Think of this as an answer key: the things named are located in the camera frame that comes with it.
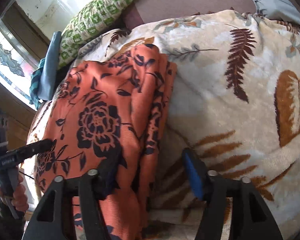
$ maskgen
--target black cable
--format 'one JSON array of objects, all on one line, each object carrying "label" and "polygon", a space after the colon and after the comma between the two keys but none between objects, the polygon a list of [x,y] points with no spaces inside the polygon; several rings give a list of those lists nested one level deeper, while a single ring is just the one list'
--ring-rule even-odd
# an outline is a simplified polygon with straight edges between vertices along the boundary
[{"label": "black cable", "polygon": [[34,178],[32,178],[31,176],[29,176],[29,175],[27,175],[27,174],[25,174],[25,173],[23,173],[22,171],[19,171],[21,174],[23,174],[23,175],[25,175],[25,176],[27,176],[27,177],[29,177],[29,178],[31,178],[31,179],[33,179],[34,180]]}]

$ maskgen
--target bolt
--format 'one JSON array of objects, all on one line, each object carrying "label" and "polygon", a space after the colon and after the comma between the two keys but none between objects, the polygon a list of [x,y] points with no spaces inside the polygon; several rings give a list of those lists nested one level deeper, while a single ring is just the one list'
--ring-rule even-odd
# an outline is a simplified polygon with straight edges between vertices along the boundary
[{"label": "bolt", "polygon": [[208,175],[211,176],[211,177],[215,177],[215,176],[218,175],[218,173],[214,170],[210,170],[210,171],[208,171]]},{"label": "bolt", "polygon": [[61,181],[63,181],[63,177],[62,177],[62,176],[56,176],[56,177],[54,178],[54,181],[55,181],[55,182],[61,182]]},{"label": "bolt", "polygon": [[88,171],[88,175],[89,175],[89,176],[94,176],[94,175],[97,175],[97,174],[98,174],[98,171],[95,170],[95,169],[92,169],[92,170],[89,170],[89,171]]},{"label": "bolt", "polygon": [[241,180],[242,180],[243,183],[250,183],[251,182],[251,179],[248,178],[248,177],[242,177]]}]

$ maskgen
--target green and white fabric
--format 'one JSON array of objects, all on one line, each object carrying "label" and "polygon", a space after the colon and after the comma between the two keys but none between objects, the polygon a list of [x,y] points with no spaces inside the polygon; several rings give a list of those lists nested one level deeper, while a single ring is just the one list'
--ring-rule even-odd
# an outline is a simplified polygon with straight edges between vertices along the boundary
[{"label": "green and white fabric", "polygon": [[86,44],[108,28],[133,0],[92,0],[67,25],[62,33],[59,68],[77,54]]}]

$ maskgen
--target leaf-patterned blanket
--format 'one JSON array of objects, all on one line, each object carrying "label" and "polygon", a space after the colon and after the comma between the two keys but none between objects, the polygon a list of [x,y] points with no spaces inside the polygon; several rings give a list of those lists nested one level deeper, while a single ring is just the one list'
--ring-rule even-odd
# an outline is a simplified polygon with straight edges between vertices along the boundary
[{"label": "leaf-patterned blanket", "polygon": [[[148,238],[193,238],[204,204],[181,163],[193,147],[209,169],[247,176],[266,200],[284,239],[300,230],[300,29],[226,10],[110,31],[79,51],[74,62],[104,62],[138,44],[154,44],[178,66],[169,117],[160,143]],[[29,142],[41,138],[47,103]],[[231,199],[225,215],[227,239]]]}]

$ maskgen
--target folded orange cloth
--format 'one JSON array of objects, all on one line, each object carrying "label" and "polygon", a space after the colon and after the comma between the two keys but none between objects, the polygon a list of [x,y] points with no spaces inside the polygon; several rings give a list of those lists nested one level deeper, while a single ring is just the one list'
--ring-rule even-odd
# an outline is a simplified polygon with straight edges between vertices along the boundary
[{"label": "folded orange cloth", "polygon": [[[107,156],[122,153],[115,189],[99,203],[112,238],[140,237],[176,70],[152,44],[73,68],[55,95],[45,130],[53,147],[37,157],[35,179],[41,189],[58,175],[79,177]],[[77,197],[73,204],[80,226]]]}]

